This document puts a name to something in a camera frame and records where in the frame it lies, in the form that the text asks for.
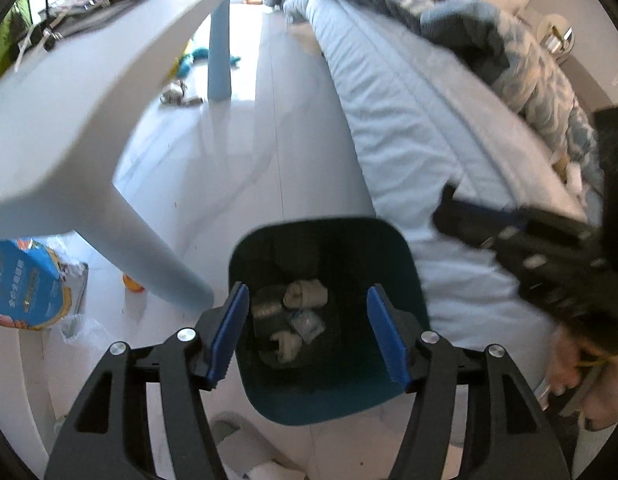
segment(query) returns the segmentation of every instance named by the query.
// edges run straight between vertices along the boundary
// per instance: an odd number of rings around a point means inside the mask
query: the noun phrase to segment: dark green trash can
[[[231,257],[229,285],[268,286],[318,278],[329,304],[317,310],[327,330],[311,343],[311,364],[274,369],[265,364],[247,316],[236,349],[244,389],[263,416],[290,426],[314,424],[377,406],[401,393],[392,383],[367,319],[367,290],[384,286],[393,305],[429,318],[409,247],[388,223],[338,218],[266,226],[240,241]]]

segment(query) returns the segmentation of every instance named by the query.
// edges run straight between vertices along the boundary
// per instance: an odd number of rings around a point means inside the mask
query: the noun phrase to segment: person
[[[574,335],[567,326],[560,325],[553,336],[547,379],[551,391],[558,396],[577,387],[582,380],[578,368],[582,351],[608,361],[580,410],[587,430],[605,430],[618,423],[618,356],[607,354],[591,341]]]

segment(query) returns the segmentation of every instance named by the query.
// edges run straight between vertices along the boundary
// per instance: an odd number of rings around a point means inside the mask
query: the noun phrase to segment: floor
[[[209,22],[196,44],[206,44]],[[227,295],[227,266],[236,243],[257,226],[297,218],[373,214],[328,68],[307,30],[287,30],[262,6],[231,6],[231,102],[200,108],[151,103],[129,141],[116,187],[215,291]],[[195,68],[189,92],[206,94],[206,67]],[[78,235],[68,253],[90,265],[82,330],[67,340],[60,327],[46,345],[56,415],[67,412],[102,352],[115,340],[162,342],[198,312],[152,294],[132,294],[121,273]],[[173,478],[159,391],[149,410],[157,472]],[[210,420],[223,412],[248,418],[312,480],[387,478],[413,402],[402,396],[358,415],[306,427],[270,422],[250,405],[235,360],[227,379],[203,393]],[[451,470],[458,452],[450,453]]]

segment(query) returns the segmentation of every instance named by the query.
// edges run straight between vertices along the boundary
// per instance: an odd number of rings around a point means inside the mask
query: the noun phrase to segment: slipper
[[[222,413],[211,423],[211,436],[220,460],[238,478],[305,480],[302,468],[273,446],[245,418]]]

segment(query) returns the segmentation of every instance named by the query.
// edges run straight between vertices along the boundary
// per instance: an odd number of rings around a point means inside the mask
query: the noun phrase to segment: teal toy
[[[180,58],[176,77],[178,79],[183,79],[188,76],[193,64],[201,59],[209,59],[209,49],[206,46],[199,46]],[[240,56],[230,56],[229,62],[232,67],[235,67],[240,60]]]

